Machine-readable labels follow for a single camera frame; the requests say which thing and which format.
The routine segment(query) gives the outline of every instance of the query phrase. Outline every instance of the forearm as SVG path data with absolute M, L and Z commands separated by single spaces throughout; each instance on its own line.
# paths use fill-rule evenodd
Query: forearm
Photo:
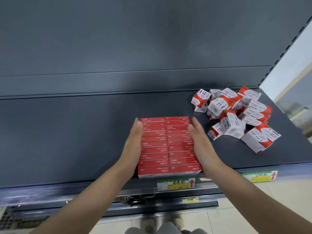
M 312 224 L 223 163 L 205 166 L 210 178 L 259 233 L 307 233 Z
M 31 234 L 88 234 L 132 174 L 129 168 L 115 164 Z

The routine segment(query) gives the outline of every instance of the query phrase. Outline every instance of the left hand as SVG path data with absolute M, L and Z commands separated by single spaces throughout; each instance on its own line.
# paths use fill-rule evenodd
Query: left hand
M 116 164 L 125 169 L 129 169 L 133 175 L 141 154 L 141 139 L 143 135 L 143 124 L 135 119 L 130 130 L 130 135 L 126 140 L 121 157 Z

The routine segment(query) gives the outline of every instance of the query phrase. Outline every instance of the hand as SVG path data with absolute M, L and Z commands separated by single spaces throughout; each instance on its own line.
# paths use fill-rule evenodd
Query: hand
M 129 170 L 131 173 L 130 176 L 133 175 L 140 158 L 142 135 L 143 124 L 138 118 L 136 118 L 130 130 L 130 135 L 124 145 L 120 159 L 116 163 L 120 168 Z
M 209 173 L 211 168 L 222 165 L 223 162 L 216 154 L 204 129 L 195 117 L 192 118 L 192 123 L 193 125 L 190 124 L 188 130 L 194 141 L 194 152 L 204 172 Z

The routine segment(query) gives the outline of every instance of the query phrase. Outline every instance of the price label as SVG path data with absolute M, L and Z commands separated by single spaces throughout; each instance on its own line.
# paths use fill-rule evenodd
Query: price label
M 254 183 L 270 182 L 275 181 L 277 177 L 277 171 L 259 171 L 259 172 L 242 173 L 242 176 Z
M 157 181 L 157 190 L 181 190 L 195 187 L 195 178 L 177 178 Z
M 199 198 L 198 197 L 186 197 L 182 198 L 182 203 L 196 203 L 198 202 Z

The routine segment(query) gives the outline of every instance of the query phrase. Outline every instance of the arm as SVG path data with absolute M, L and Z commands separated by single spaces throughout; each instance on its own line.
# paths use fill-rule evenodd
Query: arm
M 189 132 L 204 172 L 260 234 L 312 233 L 312 223 L 265 194 L 217 156 L 202 126 L 193 118 Z
M 31 234 L 88 234 L 132 177 L 141 153 L 143 125 L 136 118 L 118 162 Z

